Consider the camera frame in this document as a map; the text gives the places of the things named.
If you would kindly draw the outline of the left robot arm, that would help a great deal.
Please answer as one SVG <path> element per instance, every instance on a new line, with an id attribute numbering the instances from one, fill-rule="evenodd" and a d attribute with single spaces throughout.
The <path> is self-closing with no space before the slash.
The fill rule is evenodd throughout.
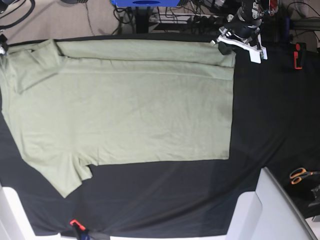
<path id="1" fill-rule="evenodd" d="M 210 43 L 217 45 L 222 55 L 229 55 L 235 47 L 246 50 L 250 61 L 260 64 L 268 59 L 261 38 L 263 18 L 274 16 L 278 9 L 278 0 L 242 0 L 237 12 L 226 17 L 226 23 L 218 29 L 219 36 Z"/>

